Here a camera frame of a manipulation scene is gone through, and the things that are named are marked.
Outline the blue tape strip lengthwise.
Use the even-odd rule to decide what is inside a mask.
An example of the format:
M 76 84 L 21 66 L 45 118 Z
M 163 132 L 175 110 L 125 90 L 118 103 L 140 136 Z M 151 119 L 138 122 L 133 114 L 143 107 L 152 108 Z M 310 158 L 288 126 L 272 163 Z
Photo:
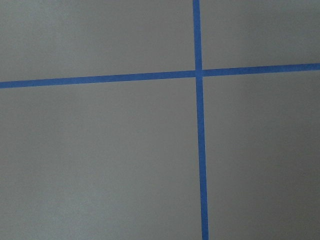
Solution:
M 194 57 L 195 57 L 194 62 L 195 62 L 195 90 L 196 90 L 197 136 L 198 136 L 201 237 L 203 240 L 208 240 L 209 239 L 209 219 L 208 219 L 208 191 L 207 191 L 206 138 L 205 138 L 200 1 L 194 0 L 192 2 L 192 7 L 193 7 Z

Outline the blue tape strip crosswise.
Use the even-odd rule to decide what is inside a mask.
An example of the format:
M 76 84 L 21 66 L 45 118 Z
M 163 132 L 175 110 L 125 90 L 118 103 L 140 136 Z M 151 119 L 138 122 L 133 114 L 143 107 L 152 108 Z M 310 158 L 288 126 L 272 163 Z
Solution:
M 203 77 L 318 71 L 319 63 L 204 69 Z M 1 89 L 195 78 L 195 70 L 4 81 Z

